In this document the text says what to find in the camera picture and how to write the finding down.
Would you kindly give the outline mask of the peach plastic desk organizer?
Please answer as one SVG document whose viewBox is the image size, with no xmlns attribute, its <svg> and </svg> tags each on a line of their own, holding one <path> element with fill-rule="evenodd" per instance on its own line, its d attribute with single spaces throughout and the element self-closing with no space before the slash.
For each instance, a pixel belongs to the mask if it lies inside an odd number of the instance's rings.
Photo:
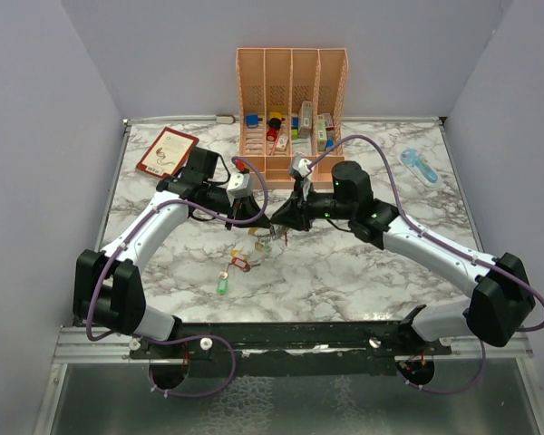
<svg viewBox="0 0 544 435">
<path fill-rule="evenodd" d="M 336 144 L 341 138 L 348 57 L 344 48 L 239 48 L 236 54 L 239 152 L 253 161 L 272 189 L 289 189 L 291 159 L 301 153 L 314 160 L 322 152 L 316 146 L 316 117 L 330 113 Z M 310 136 L 291 140 L 298 130 L 303 101 L 313 103 Z M 275 142 L 266 139 L 268 113 L 282 113 L 282 126 Z M 245 116 L 256 113 L 259 126 L 248 129 Z"/>
</svg>

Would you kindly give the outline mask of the aluminium frame rail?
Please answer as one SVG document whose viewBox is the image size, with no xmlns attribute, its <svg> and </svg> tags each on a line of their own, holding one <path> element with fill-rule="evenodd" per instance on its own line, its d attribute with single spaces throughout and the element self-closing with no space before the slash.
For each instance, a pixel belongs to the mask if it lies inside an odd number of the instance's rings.
<svg viewBox="0 0 544 435">
<path fill-rule="evenodd" d="M 174 362 L 174 359 L 151 358 L 144 354 L 139 360 L 130 356 L 130 338 L 114 334 L 99 342 L 87 339 L 82 327 L 64 327 L 58 335 L 53 354 L 55 364 L 78 363 L 153 363 Z M 515 335 L 505 347 L 485 345 L 488 359 L 532 358 L 529 338 L 524 334 Z M 448 355 L 434 355 L 433 351 L 425 354 L 426 360 L 473 360 L 481 356 L 480 345 L 472 337 L 454 338 Z"/>
</svg>

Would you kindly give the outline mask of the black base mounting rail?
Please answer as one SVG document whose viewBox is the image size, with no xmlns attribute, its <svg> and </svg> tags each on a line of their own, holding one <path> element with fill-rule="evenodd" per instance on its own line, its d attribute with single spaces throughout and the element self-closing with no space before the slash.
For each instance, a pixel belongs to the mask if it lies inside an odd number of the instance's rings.
<svg viewBox="0 0 544 435">
<path fill-rule="evenodd" d="M 236 376 L 299 377 L 339 374 L 392 376 L 396 357 L 410 357 L 410 366 L 434 373 L 422 356 L 448 355 L 438 341 L 427 343 L 402 321 L 312 323 L 184 323 L 175 321 L 170 343 L 144 340 L 130 353 L 135 360 L 150 360 L 156 378 L 170 379 L 176 365 L 186 365 L 194 377 Z"/>
</svg>

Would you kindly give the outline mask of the white adapter at wall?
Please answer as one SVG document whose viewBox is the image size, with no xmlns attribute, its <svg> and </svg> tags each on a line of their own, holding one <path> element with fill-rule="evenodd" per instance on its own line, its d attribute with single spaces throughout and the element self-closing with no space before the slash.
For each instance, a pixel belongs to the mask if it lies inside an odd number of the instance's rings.
<svg viewBox="0 0 544 435">
<path fill-rule="evenodd" d="M 236 117 L 232 114 L 217 114 L 215 121 L 218 124 L 232 125 L 236 122 Z"/>
</svg>

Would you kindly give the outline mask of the red cover paperback book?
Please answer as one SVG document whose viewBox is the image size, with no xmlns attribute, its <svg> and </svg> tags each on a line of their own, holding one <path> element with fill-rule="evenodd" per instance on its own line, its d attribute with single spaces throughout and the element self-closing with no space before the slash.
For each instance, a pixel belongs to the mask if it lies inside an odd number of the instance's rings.
<svg viewBox="0 0 544 435">
<path fill-rule="evenodd" d="M 158 179 L 175 175 L 198 143 L 195 136 L 165 127 L 143 154 L 136 169 Z"/>
</svg>

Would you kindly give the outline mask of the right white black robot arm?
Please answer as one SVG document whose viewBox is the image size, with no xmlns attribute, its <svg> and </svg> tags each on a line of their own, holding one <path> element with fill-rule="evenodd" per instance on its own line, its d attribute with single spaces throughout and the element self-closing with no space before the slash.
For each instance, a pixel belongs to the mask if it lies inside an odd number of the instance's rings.
<svg viewBox="0 0 544 435">
<path fill-rule="evenodd" d="M 494 347 L 505 346 L 536 305 L 526 289 L 524 265 L 514 255 L 497 258 L 442 237 L 401 210 L 374 197 L 369 175 L 351 160 L 332 168 L 333 189 L 316 192 L 309 179 L 310 160 L 293 159 L 294 189 L 272 222 L 307 231 L 314 221 L 345 220 L 359 240 L 411 259 L 444 278 L 465 298 L 438 306 L 420 305 L 399 323 L 398 343 L 418 354 L 447 337 L 474 335 Z"/>
</svg>

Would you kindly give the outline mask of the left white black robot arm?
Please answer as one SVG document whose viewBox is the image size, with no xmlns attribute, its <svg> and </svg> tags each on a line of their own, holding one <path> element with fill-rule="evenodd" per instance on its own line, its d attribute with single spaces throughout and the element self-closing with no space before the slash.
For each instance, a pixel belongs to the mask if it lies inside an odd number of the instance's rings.
<svg viewBox="0 0 544 435">
<path fill-rule="evenodd" d="M 216 181 L 221 160 L 217 152 L 193 149 L 182 168 L 159 181 L 151 202 L 120 236 L 99 252 L 86 249 L 79 255 L 73 314 L 85 321 L 89 340 L 98 341 L 92 329 L 99 325 L 107 334 L 144 337 L 165 358 L 180 351 L 180 319 L 148 305 L 144 294 L 141 273 L 155 252 L 196 210 L 228 228 L 271 226 L 267 206 L 253 196 L 254 182 L 264 178 L 257 166 L 235 156 L 235 171 Z"/>
</svg>

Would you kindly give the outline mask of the blue packaged item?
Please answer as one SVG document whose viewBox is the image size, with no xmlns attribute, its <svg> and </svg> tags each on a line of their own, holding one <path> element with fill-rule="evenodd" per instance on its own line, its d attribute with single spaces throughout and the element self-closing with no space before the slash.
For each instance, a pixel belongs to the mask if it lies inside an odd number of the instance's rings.
<svg viewBox="0 0 544 435">
<path fill-rule="evenodd" d="M 441 184 L 442 179 L 439 173 L 430 166 L 424 155 L 417 149 L 403 150 L 399 160 L 423 185 L 436 188 Z"/>
</svg>

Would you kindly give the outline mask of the red black bottle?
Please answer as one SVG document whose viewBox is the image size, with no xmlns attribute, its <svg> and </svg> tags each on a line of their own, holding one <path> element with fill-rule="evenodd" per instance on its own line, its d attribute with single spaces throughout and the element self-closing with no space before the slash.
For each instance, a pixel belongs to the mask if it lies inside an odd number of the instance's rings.
<svg viewBox="0 0 544 435">
<path fill-rule="evenodd" d="M 272 117 L 268 120 L 266 139 L 275 142 L 282 126 L 282 119 Z"/>
</svg>

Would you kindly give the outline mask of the yellow tag key lower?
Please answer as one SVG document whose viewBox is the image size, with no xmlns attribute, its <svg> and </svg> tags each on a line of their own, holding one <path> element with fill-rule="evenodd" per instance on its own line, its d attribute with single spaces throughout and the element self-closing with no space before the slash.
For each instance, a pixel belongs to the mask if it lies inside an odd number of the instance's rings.
<svg viewBox="0 0 544 435">
<path fill-rule="evenodd" d="M 230 255 L 232 257 L 242 258 L 244 260 L 248 259 L 248 255 L 242 249 L 238 247 L 235 247 L 234 249 L 232 249 L 230 252 Z"/>
</svg>

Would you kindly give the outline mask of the metal coil keyring yellow handle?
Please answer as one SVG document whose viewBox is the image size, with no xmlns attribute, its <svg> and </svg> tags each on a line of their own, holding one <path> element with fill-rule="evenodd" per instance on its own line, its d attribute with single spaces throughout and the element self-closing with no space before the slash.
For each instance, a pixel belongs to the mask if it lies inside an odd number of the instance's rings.
<svg viewBox="0 0 544 435">
<path fill-rule="evenodd" d="M 285 232 L 287 232 L 287 227 L 285 226 L 273 226 L 268 229 L 252 227 L 248 230 L 248 234 L 255 238 L 254 247 L 256 242 L 259 242 L 262 245 L 264 245 L 265 242 L 268 242 L 271 245 L 271 250 L 273 242 L 284 240 L 283 235 Z"/>
</svg>

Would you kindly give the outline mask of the grey green box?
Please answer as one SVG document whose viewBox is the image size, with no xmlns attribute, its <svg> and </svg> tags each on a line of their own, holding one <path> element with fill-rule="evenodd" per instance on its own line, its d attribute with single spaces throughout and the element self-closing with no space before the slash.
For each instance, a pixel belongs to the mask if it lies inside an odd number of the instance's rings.
<svg viewBox="0 0 544 435">
<path fill-rule="evenodd" d="M 305 139 L 310 136 L 313 120 L 313 103 L 303 101 L 298 114 L 298 138 Z"/>
</svg>

